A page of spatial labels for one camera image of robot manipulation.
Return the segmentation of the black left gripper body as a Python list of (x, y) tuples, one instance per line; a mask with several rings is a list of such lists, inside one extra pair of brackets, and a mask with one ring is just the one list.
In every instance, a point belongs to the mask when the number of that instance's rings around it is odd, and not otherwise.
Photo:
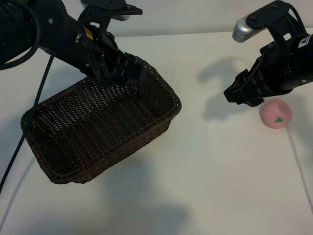
[(87, 61), (84, 74), (96, 79), (102, 86), (114, 86), (112, 76), (122, 72), (125, 55), (119, 50), (115, 37), (110, 32), (86, 30), (84, 49)]

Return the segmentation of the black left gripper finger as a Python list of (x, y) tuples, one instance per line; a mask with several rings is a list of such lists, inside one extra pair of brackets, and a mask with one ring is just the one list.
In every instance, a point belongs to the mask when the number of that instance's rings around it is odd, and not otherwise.
[(141, 81), (144, 81), (147, 76), (147, 69), (142, 67), (139, 64), (139, 60), (136, 56), (124, 53), (125, 55), (125, 63), (122, 68), (123, 71), (131, 71), (131, 72), (140, 72), (141, 73)]
[(123, 70), (122, 72), (115, 73), (112, 76), (112, 81), (115, 85), (123, 87), (137, 85), (141, 81), (141, 73)]

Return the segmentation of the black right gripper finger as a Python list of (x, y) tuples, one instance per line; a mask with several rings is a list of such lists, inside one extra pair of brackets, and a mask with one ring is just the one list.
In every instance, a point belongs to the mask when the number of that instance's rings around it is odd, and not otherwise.
[(228, 102), (243, 104), (242, 89), (246, 82), (246, 78), (248, 78), (248, 75), (249, 75), (248, 70), (242, 71), (236, 76), (233, 84), (224, 91), (225, 98), (227, 99)]
[(263, 102), (264, 99), (262, 97), (243, 95), (243, 104), (246, 104), (250, 107), (259, 106)]

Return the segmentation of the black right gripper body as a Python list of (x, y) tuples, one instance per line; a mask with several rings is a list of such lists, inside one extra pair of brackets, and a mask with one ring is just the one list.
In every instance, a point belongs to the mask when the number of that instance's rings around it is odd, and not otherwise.
[(255, 97), (270, 97), (292, 91), (292, 72), (288, 63), (289, 48), (280, 49), (275, 41), (260, 49), (261, 56), (251, 68), (251, 94)]

